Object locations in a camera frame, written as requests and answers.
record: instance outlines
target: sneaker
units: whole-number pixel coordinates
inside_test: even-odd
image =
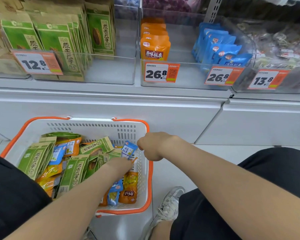
[[[185,193],[184,187],[174,187],[163,199],[159,208],[159,212],[150,224],[150,230],[146,234],[144,240],[151,238],[153,228],[161,221],[174,221],[178,217],[179,198]]]

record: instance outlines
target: black shorts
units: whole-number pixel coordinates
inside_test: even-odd
[[[0,240],[51,201],[39,184],[0,157]]]
[[[300,198],[300,151],[273,147],[258,151],[239,164]],[[179,199],[179,214],[170,240],[241,239],[222,219],[204,195],[192,190]]]

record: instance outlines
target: forearm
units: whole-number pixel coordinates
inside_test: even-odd
[[[300,239],[300,199],[172,137],[161,155],[180,168],[242,239]]]
[[[117,180],[117,175],[104,164],[87,180],[29,219],[6,240],[80,240],[101,198]]]

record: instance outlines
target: price tag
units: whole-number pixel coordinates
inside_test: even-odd
[[[63,75],[53,52],[12,50],[12,53],[26,73]]]
[[[276,89],[290,70],[259,70],[248,89]]]
[[[232,86],[243,72],[243,67],[213,66],[204,84]]]
[[[172,63],[145,63],[145,82],[175,83],[180,64]]]

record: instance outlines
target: white plastic basket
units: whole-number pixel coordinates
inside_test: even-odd
[[[116,146],[126,140],[136,144],[149,131],[145,121],[135,119],[85,119],[62,117],[36,117],[27,121],[12,139],[1,157],[17,166],[31,143],[38,142],[48,132],[73,132],[82,135],[82,142],[92,142],[108,136]],[[135,204],[99,207],[96,216],[134,214],[145,211],[151,204],[153,162],[148,161],[142,151],[137,150],[134,170],[138,172],[138,196]]]

